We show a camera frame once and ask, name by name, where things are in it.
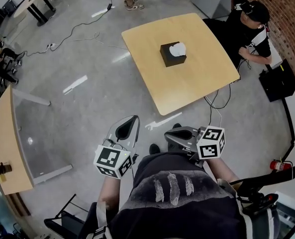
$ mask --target gray floor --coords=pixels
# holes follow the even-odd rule
[[[66,162],[74,167],[21,193],[32,214],[27,220],[38,233],[49,232],[43,226],[43,219],[53,217],[74,193],[78,195],[76,202],[86,208],[97,199],[103,176],[93,167],[95,149],[117,120],[139,115],[138,161],[148,154],[151,143],[166,149],[163,134],[174,123],[194,127],[208,125],[210,109],[201,99],[174,112],[172,115],[183,114],[172,121],[152,131],[145,128],[171,115],[158,114],[128,51],[107,45],[124,48],[122,31],[147,22],[188,12],[203,15],[189,0],[140,1],[145,9],[127,11],[123,0],[113,0],[114,9],[98,22],[76,28],[57,51],[23,59],[17,73],[20,79],[17,88],[52,103],[49,107],[28,101],[18,103],[16,114],[22,127],[20,135],[25,152],[31,162],[37,160],[36,167],[45,155],[54,163]],[[106,8],[109,0],[53,0],[52,3],[57,13],[45,26],[38,28],[36,20],[27,15],[9,34],[9,43],[17,51],[42,51],[49,43],[60,43],[74,25],[90,22],[91,15]],[[100,32],[98,40],[104,44],[95,40],[69,42],[92,38],[95,32]],[[220,110],[221,126],[226,130],[222,158],[240,178],[270,172],[270,161],[283,156],[290,142],[282,103],[270,103],[258,80],[263,69],[252,63],[249,70],[244,63],[240,69],[242,80],[231,85],[230,102]],[[88,78],[84,83],[63,94],[66,87],[84,75]],[[223,105],[228,96],[229,88],[221,89],[215,104]],[[219,114],[213,110],[212,125],[219,126],[219,121]],[[131,185],[132,177],[127,173],[121,183],[121,203],[127,199]]]

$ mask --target wooden table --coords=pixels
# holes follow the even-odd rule
[[[161,115],[239,79],[227,53],[196,13],[147,23],[124,31],[122,37]],[[160,46],[177,41],[185,44],[187,59],[166,67]]]
[[[25,153],[18,134],[15,110],[13,107],[13,94],[39,103],[50,105],[50,101],[44,100],[30,94],[23,93],[13,89],[11,85],[5,90],[0,98],[0,163],[8,162],[12,171],[5,174],[6,181],[0,182],[5,195],[32,189],[33,185],[49,178],[52,178],[62,172],[72,169],[72,166],[66,166],[52,173],[33,178],[30,167],[25,159]]]
[[[44,2],[48,5],[50,10],[47,11],[45,14],[42,14],[42,12],[34,4],[35,1],[36,0],[24,0],[15,11],[13,17],[18,17],[27,9],[38,20],[38,26],[44,25],[49,20],[49,18],[53,16],[56,9],[51,5],[51,3],[48,0],[44,0]]]

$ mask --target black shirt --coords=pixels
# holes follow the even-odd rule
[[[233,0],[233,4],[243,4],[249,2],[248,0]],[[250,45],[251,41],[262,31],[264,27],[260,29],[251,29],[240,21],[241,10],[233,9],[227,19],[228,28],[232,32],[232,38],[235,41],[236,48]],[[266,38],[259,45],[255,46],[257,52],[262,57],[269,57],[271,55],[268,38]]]
[[[130,197],[108,227],[113,239],[246,237],[236,199],[173,153],[141,161]]]

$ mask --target red fire extinguisher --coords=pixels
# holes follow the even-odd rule
[[[292,167],[292,163],[291,162],[281,162],[279,160],[273,160],[270,164],[270,169],[272,170],[278,170],[278,171],[283,171],[283,170],[287,170],[289,168]]]

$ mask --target white tissue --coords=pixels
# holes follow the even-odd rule
[[[175,45],[169,47],[169,52],[174,57],[184,56],[186,55],[186,46],[182,42],[176,43]]]

